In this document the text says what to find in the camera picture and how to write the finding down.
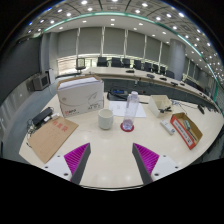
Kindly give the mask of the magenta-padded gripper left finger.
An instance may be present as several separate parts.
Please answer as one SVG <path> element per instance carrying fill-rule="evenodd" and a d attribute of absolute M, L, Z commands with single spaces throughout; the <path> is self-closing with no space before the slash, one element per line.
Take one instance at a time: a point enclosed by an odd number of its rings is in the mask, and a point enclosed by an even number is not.
<path fill-rule="evenodd" d="M 56 155 L 52 157 L 43 166 L 43 169 L 79 185 L 90 153 L 90 144 L 86 143 L 65 155 Z"/>

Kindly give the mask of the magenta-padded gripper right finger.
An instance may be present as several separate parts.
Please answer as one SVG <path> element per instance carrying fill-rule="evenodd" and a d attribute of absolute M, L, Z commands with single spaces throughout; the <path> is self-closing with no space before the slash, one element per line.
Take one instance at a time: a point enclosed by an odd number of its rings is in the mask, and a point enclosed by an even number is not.
<path fill-rule="evenodd" d="M 159 155 L 137 143 L 133 144 L 132 154 L 136 160 L 144 185 L 180 170 L 180 166 L 177 165 L 169 156 Z"/>

